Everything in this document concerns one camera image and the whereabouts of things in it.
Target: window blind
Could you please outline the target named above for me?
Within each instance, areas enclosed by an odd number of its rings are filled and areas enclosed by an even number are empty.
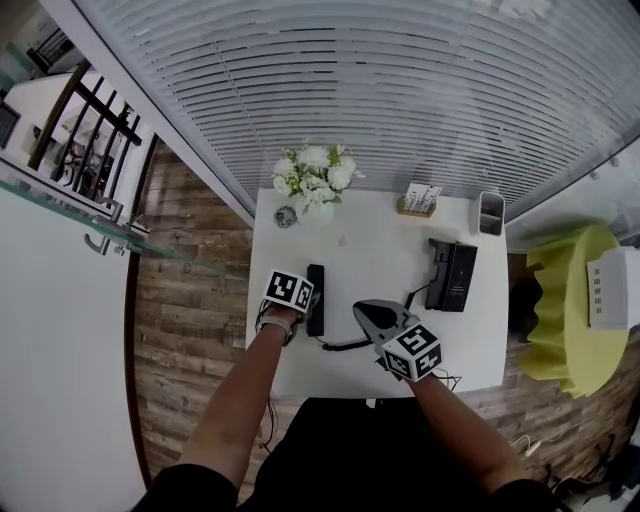
[[[367,176],[513,217],[639,132],[627,0],[78,0],[212,170],[255,200],[284,147],[341,143]]]

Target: black device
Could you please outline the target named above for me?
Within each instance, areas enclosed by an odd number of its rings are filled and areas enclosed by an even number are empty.
[[[309,265],[307,279],[313,284],[313,295],[319,294],[307,319],[307,336],[324,336],[324,266]]]
[[[473,276],[478,248],[460,242],[429,239],[435,248],[433,263],[437,269],[427,290],[426,309],[464,311]]]

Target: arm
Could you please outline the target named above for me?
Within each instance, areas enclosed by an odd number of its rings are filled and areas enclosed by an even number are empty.
[[[268,314],[290,324],[297,317],[296,311],[285,307],[273,307]],[[211,468],[240,489],[284,340],[285,332],[277,325],[260,330],[209,400],[178,464]]]
[[[509,443],[438,379],[426,377],[408,384],[436,437],[487,493],[527,478]]]

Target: flower bouquet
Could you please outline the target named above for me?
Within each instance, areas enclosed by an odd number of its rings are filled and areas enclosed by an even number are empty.
[[[341,203],[340,194],[351,185],[356,171],[350,151],[340,144],[305,146],[300,151],[284,150],[284,158],[274,166],[273,186],[289,197],[296,197],[296,215],[303,224],[310,217],[321,224],[333,219],[333,205]]]

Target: pen holder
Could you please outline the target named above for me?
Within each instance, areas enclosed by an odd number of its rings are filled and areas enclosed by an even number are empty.
[[[504,198],[495,192],[480,192],[471,205],[471,233],[474,235],[502,235]]]

